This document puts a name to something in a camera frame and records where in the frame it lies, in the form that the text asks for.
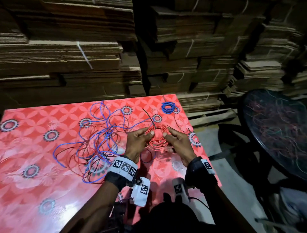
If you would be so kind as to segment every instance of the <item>patterned tablecloth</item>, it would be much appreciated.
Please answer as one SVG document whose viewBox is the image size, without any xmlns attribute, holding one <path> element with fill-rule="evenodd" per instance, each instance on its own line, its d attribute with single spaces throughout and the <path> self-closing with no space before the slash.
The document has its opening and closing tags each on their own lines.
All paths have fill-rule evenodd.
<svg viewBox="0 0 307 233">
<path fill-rule="evenodd" d="M 164 123 L 178 131 L 188 131 L 195 153 L 207 159 L 176 95 L 165 95 L 167 101 L 174 102 L 179 111 L 176 114 L 164 114 L 161 110 L 162 96 L 129 98 L 104 101 L 111 112 L 122 109 L 129 121 L 135 125 L 148 116 L 144 108 L 156 122 Z M 0 231 L 6 233 L 53 233 L 59 232 L 73 215 L 90 199 L 100 187 L 99 184 L 86 184 L 82 177 L 68 168 L 60 166 L 53 157 L 55 148 L 64 143 L 80 141 L 80 134 L 88 134 L 94 120 L 90 108 L 95 102 L 65 105 L 41 106 L 33 108 L 11 109 L 4 112 L 0 127 Z M 92 113 L 99 108 L 94 105 Z M 123 117 L 112 118 L 113 122 L 122 124 Z M 145 121 L 132 128 L 148 127 L 151 122 Z M 117 143 L 118 153 L 124 153 L 126 135 L 121 134 Z M 72 152 L 66 150 L 58 159 L 67 165 Z M 148 150 L 142 153 L 143 161 L 150 161 Z M 78 164 L 73 171 L 80 170 Z M 100 163 L 92 173 L 92 178 L 104 176 L 107 164 Z M 163 201 L 163 192 L 174 200 L 172 179 L 184 177 L 186 168 L 177 154 L 159 152 L 149 163 L 142 163 L 142 175 L 151 181 L 148 203 L 151 207 Z M 125 187 L 117 200 L 126 197 L 129 187 Z M 193 196 L 201 196 L 199 190 L 192 191 Z M 139 220 L 139 209 L 136 208 L 133 222 Z"/>
</svg>

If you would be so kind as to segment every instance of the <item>red wire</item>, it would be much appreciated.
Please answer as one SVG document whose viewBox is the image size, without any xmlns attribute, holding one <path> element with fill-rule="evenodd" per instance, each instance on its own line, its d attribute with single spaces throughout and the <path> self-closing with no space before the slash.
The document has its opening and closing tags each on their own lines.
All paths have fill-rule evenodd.
<svg viewBox="0 0 307 233">
<path fill-rule="evenodd" d="M 160 129 L 162 133 L 167 133 L 169 134 L 169 130 L 164 124 L 161 123 L 155 123 L 156 129 Z M 145 134 L 150 133 L 151 131 L 155 130 L 155 126 L 152 125 L 149 127 L 149 129 L 146 131 Z M 165 147 L 168 145 L 168 142 L 163 138 L 157 138 L 157 136 L 153 136 L 153 138 L 148 142 L 148 146 L 153 150 L 153 151 L 166 151 Z"/>
</svg>

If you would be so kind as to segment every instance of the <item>round tabletop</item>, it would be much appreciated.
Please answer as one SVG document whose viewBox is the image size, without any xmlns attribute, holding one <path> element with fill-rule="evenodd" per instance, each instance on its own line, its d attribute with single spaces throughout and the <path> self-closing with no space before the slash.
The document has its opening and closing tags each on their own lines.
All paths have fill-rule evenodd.
<svg viewBox="0 0 307 233">
<path fill-rule="evenodd" d="M 305 105 L 275 91 L 257 89 L 242 96 L 238 113 L 277 169 L 307 181 Z"/>
</svg>

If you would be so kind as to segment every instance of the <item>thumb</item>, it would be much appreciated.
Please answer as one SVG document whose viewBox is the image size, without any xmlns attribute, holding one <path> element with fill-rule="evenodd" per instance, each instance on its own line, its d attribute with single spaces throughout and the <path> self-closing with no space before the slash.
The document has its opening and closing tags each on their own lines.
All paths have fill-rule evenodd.
<svg viewBox="0 0 307 233">
<path fill-rule="evenodd" d="M 145 142 L 149 142 L 152 139 L 153 136 L 154 136 L 154 131 L 151 131 L 150 133 L 144 135 L 143 138 L 144 138 Z"/>
<path fill-rule="evenodd" d="M 163 133 L 163 137 L 167 142 L 169 142 L 172 145 L 174 145 L 174 142 L 177 140 L 177 138 L 175 138 L 173 135 L 167 134 L 165 132 Z"/>
</svg>

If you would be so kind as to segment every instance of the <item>finger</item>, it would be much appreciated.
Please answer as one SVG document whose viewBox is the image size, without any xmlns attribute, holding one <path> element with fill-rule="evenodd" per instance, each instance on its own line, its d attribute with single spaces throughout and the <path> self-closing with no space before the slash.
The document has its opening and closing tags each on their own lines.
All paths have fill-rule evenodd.
<svg viewBox="0 0 307 233">
<path fill-rule="evenodd" d="M 149 142 L 154 136 L 154 131 L 151 131 L 150 133 L 142 136 L 145 142 Z"/>
<path fill-rule="evenodd" d="M 145 128 L 141 128 L 141 129 L 138 129 L 136 131 L 134 131 L 133 133 L 136 135 L 136 136 L 140 136 L 142 135 L 143 133 L 145 133 L 147 130 L 148 130 L 149 127 L 145 127 Z"/>
<path fill-rule="evenodd" d="M 180 135 L 181 135 L 180 132 L 178 132 L 177 130 L 174 130 L 174 129 L 172 129 L 172 128 L 169 128 L 169 127 L 167 127 L 167 129 L 169 130 L 169 132 L 170 132 L 173 136 L 175 136 L 176 138 L 179 139 L 179 137 L 180 137 Z"/>
<path fill-rule="evenodd" d="M 163 133 L 163 137 L 166 139 L 167 142 L 174 144 L 174 142 L 177 140 L 177 138 L 175 138 L 174 136 L 167 134 L 167 133 Z"/>
</svg>

